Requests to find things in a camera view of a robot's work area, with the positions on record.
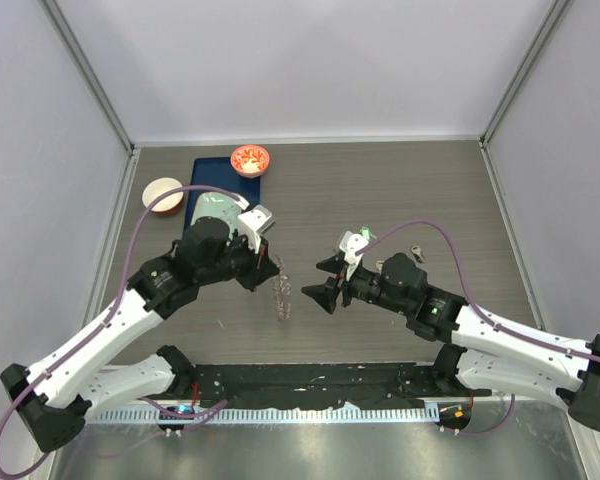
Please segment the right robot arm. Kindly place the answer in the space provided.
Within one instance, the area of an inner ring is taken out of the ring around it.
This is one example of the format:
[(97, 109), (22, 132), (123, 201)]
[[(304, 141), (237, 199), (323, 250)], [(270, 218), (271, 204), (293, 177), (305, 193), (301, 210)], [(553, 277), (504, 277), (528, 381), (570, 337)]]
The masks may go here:
[(600, 432), (600, 334), (591, 341), (573, 339), (475, 308), (430, 285), (404, 253), (385, 260), (377, 272), (348, 265), (342, 254), (317, 267), (329, 278), (301, 291), (327, 313), (359, 300), (403, 316), (416, 336), (443, 343), (431, 371), (440, 393), (464, 387), (529, 397)]

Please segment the metal disc key organizer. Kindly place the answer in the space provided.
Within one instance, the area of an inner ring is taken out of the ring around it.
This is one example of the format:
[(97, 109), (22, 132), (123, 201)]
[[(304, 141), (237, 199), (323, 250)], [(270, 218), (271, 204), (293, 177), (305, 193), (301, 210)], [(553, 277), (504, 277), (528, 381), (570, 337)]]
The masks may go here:
[(271, 257), (278, 267), (278, 274), (270, 279), (279, 322), (288, 322), (291, 317), (291, 282), (283, 261), (277, 255)]

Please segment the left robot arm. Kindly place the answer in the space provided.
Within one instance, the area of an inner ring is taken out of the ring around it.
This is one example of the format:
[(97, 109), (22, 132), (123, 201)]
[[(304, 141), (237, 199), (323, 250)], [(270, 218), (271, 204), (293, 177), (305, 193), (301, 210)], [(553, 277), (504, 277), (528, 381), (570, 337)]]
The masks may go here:
[(201, 217), (171, 249), (144, 262), (123, 284), (122, 298), (43, 360), (8, 366), (0, 380), (27, 430), (44, 453), (71, 442), (101, 412), (137, 398), (188, 395), (195, 367), (165, 345), (118, 372), (101, 372), (110, 360), (177, 310), (194, 302), (207, 285), (235, 280), (253, 291), (279, 272), (264, 233), (273, 216), (257, 206), (234, 226)]

